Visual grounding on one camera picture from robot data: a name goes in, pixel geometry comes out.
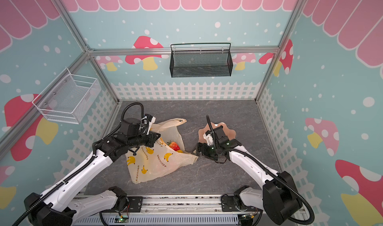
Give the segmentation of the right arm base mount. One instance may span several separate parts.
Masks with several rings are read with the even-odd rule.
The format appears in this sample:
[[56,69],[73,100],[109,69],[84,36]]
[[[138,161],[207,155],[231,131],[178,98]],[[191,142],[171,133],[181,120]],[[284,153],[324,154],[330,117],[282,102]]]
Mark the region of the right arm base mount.
[[220,198],[223,212],[258,212],[258,208],[246,206],[239,197],[224,194]]

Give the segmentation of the banana print plastic bag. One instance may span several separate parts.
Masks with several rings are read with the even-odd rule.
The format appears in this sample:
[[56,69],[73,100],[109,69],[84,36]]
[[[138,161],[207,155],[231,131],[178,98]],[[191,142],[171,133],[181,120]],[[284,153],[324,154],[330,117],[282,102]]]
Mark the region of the banana print plastic bag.
[[[127,167],[134,184],[151,181],[169,175],[181,167],[193,165],[197,156],[185,152],[185,147],[178,126],[186,123],[183,118],[173,118],[161,123],[155,123],[151,131],[161,137],[153,148],[141,146],[136,156],[132,152],[126,154]],[[176,142],[183,153],[178,153],[169,147]]]

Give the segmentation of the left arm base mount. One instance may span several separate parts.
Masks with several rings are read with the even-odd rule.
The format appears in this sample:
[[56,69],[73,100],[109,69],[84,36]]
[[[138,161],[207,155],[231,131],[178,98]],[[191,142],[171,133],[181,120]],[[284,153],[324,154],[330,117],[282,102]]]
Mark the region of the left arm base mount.
[[143,197],[128,196],[120,197],[115,206],[111,209],[103,210],[103,213],[140,213],[143,206]]

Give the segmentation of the red orange strawberry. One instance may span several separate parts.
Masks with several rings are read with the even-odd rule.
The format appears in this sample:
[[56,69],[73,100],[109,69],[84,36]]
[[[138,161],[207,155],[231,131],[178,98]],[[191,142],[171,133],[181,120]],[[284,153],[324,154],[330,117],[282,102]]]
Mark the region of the red orange strawberry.
[[169,144],[169,147],[170,147],[172,150],[174,150],[174,151],[179,151],[179,150],[180,150],[179,145],[178,145],[176,142],[174,142],[174,141],[172,141],[172,142]]

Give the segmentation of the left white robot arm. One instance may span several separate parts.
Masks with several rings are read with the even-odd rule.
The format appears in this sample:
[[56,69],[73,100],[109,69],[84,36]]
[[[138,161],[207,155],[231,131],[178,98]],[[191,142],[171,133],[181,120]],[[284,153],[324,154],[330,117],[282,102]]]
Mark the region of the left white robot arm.
[[129,208],[127,194],[111,187],[101,194],[76,201],[75,196],[100,172],[128,152],[141,146],[153,147],[160,134],[150,130],[155,117],[121,120],[119,126],[92,144],[91,154],[58,183],[41,194],[31,193],[24,200],[26,211],[14,222],[18,226],[28,219],[34,226],[71,226],[105,210],[117,212]]

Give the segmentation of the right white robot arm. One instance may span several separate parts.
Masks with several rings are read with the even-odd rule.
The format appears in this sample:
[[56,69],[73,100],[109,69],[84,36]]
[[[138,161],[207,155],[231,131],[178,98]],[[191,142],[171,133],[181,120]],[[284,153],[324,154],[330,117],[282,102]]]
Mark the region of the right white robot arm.
[[213,128],[208,124],[199,130],[197,155],[216,163],[220,158],[236,164],[257,184],[261,191],[243,186],[234,193],[234,201],[240,210],[254,207],[267,214],[277,225],[289,220],[300,225],[310,225],[315,213],[308,201],[298,193],[293,177],[286,171],[278,172],[251,155],[236,139],[230,139],[223,126]]

